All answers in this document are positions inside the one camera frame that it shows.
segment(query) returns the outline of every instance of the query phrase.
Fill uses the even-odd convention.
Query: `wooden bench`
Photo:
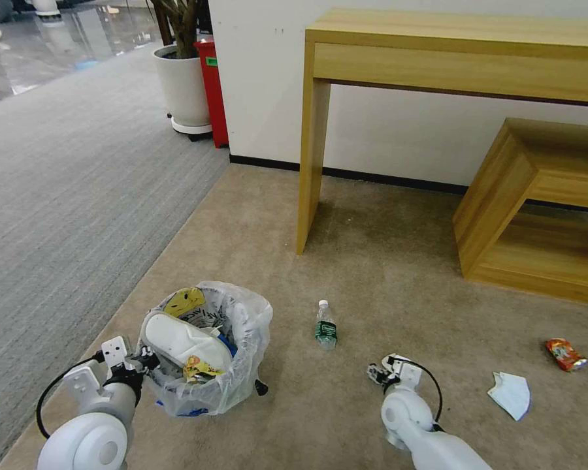
[[[453,216],[463,275],[588,302],[588,222],[519,212],[528,198],[588,207],[588,127],[505,121]]]

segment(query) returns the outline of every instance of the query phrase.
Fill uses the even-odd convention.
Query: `trash can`
[[[162,313],[203,330],[217,329],[231,351],[230,364],[221,375],[205,383],[189,383],[186,378],[179,377],[174,364],[166,360],[164,351],[153,348],[161,367],[149,371],[145,381],[157,396],[157,404],[163,406],[168,415],[219,415],[255,390],[257,369],[269,342],[268,326],[272,319],[272,306],[264,297],[217,281],[203,281],[195,288],[178,290],[148,312],[137,351],[142,346],[152,346],[146,333],[147,322],[152,315]],[[172,341],[166,345],[167,351],[174,347]]]
[[[227,119],[224,115],[222,88],[218,73],[218,58],[216,57],[216,43],[213,39],[202,39],[194,43],[201,57],[203,68],[204,91],[207,95],[207,107],[211,117],[211,128],[216,148],[229,145]]]

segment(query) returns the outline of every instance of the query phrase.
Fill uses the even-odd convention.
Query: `red trash bin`
[[[216,43],[212,39],[203,39],[199,42],[194,42],[194,46],[198,49],[198,54],[201,57],[204,91],[207,95],[207,107],[209,107],[209,116],[211,117],[214,145],[216,148],[221,148],[223,145],[229,145],[229,133],[227,132],[227,118],[224,116]]]

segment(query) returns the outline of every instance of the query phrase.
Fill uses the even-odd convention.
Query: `black cable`
[[[409,359],[396,359],[396,358],[392,358],[392,359],[393,359],[392,363],[406,362],[407,364],[411,364],[413,366],[416,366],[417,368],[422,369],[423,371],[427,372],[427,375],[429,377],[431,377],[431,380],[433,380],[433,383],[436,385],[436,388],[438,389],[438,397],[440,398],[440,401],[438,402],[438,412],[436,413],[436,418],[434,420],[435,422],[438,422],[440,420],[440,415],[442,414],[442,391],[440,389],[440,385],[438,384],[438,381],[436,380],[436,378],[433,376],[433,374],[431,372],[429,372],[429,369],[427,369],[425,366],[421,366],[417,362],[410,361]]]
[[[92,357],[87,358],[87,359],[83,359],[82,361],[77,362],[73,366],[70,366],[70,368],[68,370],[64,371],[61,375],[57,376],[57,378],[54,379],[50,383],[50,385],[48,385],[46,387],[46,390],[44,390],[42,392],[42,394],[39,396],[39,400],[37,401],[37,410],[35,411],[35,414],[37,416],[37,427],[39,428],[39,432],[41,432],[41,435],[44,436],[46,439],[50,437],[50,434],[48,434],[48,432],[46,431],[46,428],[44,427],[44,422],[41,418],[41,407],[44,404],[44,400],[46,399],[46,395],[48,395],[48,393],[49,393],[49,391],[51,391],[52,387],[57,385],[57,382],[59,382],[65,376],[65,374],[70,372],[70,370],[74,369],[76,366],[81,366],[82,364],[85,364],[86,362],[89,362],[92,359],[95,359],[98,362],[102,362],[103,360],[105,360],[105,357],[102,355],[102,351],[98,351]]]

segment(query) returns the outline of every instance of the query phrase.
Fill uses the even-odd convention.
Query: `red wrapper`
[[[588,359],[581,356],[564,338],[553,338],[546,342],[549,352],[555,357],[557,365],[566,372],[582,368]]]

